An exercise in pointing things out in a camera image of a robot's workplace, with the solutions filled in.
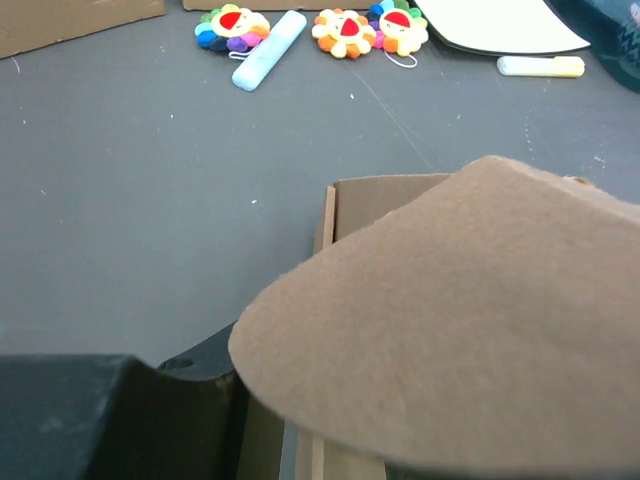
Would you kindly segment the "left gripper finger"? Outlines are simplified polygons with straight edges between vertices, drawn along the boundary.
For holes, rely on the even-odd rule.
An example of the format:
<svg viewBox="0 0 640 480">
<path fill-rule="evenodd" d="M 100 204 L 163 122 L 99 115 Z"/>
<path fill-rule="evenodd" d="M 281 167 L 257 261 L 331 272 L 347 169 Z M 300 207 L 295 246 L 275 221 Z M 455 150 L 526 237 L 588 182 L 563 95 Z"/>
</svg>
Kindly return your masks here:
<svg viewBox="0 0 640 480">
<path fill-rule="evenodd" d="M 2 356 L 2 478 L 235 478 L 247 393 L 230 333 L 157 367 L 124 354 Z"/>
</svg>

